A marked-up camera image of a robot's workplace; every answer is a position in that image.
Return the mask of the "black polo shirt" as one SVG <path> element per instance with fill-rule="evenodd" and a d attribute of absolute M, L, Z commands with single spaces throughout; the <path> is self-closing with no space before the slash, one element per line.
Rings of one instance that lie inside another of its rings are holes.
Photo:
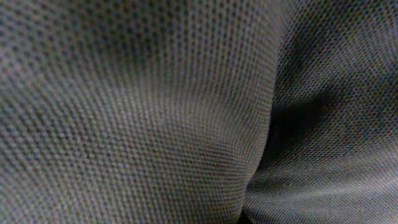
<path fill-rule="evenodd" d="M 396 1 L 2 1 L 2 223 L 396 223 Z"/>

